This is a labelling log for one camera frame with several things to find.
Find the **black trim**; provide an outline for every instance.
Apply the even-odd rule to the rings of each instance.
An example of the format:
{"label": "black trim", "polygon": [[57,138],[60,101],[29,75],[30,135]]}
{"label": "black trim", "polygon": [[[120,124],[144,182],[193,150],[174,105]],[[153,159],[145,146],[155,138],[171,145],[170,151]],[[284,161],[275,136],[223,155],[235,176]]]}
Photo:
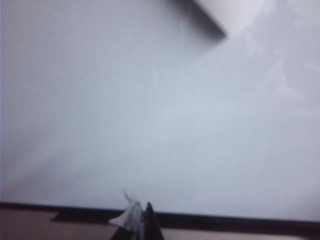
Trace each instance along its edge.
{"label": "black trim", "polygon": [[[0,209],[57,212],[53,222],[107,224],[123,210],[0,203]],[[162,228],[320,237],[320,222],[156,213]]]}

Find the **white wall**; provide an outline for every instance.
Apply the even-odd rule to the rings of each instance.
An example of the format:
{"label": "white wall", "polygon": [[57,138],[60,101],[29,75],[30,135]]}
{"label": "white wall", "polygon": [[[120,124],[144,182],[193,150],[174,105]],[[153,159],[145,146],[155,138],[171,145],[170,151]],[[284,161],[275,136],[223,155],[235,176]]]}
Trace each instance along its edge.
{"label": "white wall", "polygon": [[3,0],[1,200],[320,221],[319,3],[221,40],[183,0]]}

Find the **crumpled paper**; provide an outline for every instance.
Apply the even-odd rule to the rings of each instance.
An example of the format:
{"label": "crumpled paper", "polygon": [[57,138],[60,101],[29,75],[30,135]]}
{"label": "crumpled paper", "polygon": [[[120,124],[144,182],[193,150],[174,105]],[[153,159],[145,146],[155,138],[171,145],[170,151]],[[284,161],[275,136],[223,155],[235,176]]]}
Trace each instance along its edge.
{"label": "crumpled paper", "polygon": [[139,225],[143,220],[143,210],[140,202],[134,197],[129,197],[125,191],[123,191],[125,198],[127,199],[128,206],[125,208],[124,213],[116,218],[112,218],[108,221],[109,224],[119,226],[128,231],[137,232]]}

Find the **wooden surface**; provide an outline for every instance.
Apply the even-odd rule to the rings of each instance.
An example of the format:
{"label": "wooden surface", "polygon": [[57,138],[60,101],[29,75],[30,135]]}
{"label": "wooden surface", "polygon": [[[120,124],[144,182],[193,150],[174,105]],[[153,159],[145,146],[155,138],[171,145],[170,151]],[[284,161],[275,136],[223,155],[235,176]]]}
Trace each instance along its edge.
{"label": "wooden surface", "polygon": [[[1,209],[1,240],[108,240],[117,230],[104,224],[50,222],[54,212]],[[316,240],[296,236],[162,229],[166,240]]]}

